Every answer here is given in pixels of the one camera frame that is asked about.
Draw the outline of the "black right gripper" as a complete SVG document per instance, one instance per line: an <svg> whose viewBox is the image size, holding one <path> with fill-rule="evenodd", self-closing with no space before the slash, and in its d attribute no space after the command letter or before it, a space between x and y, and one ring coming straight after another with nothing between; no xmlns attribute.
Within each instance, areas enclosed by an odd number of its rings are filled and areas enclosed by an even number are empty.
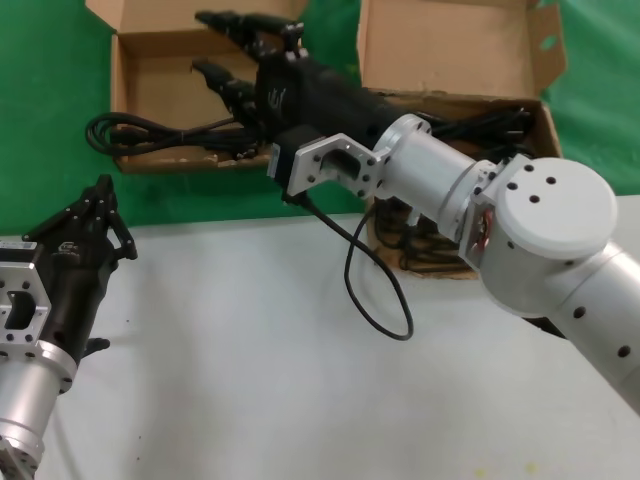
<svg viewBox="0 0 640 480"><path fill-rule="evenodd" d="M255 90L221 65L192 62L235 120L257 120L258 112L271 137L308 125L323 136L345 134L369 149L395 122L395 107L382 97L352 85L310 56L300 58L302 22L235 11L201 10L194 18L260 62Z"/></svg>

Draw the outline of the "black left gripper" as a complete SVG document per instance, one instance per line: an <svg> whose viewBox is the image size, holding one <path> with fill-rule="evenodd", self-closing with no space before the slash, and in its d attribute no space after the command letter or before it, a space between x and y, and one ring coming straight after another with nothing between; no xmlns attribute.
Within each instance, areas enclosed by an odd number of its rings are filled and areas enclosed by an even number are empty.
<svg viewBox="0 0 640 480"><path fill-rule="evenodd" d="M108 226L119 241L116 249L107 238ZM112 177L100 175L77 200L23 234L22 240L42 244L51 259L51 311L40 338L79 360L118 260L138 258L118 211Z"/></svg>

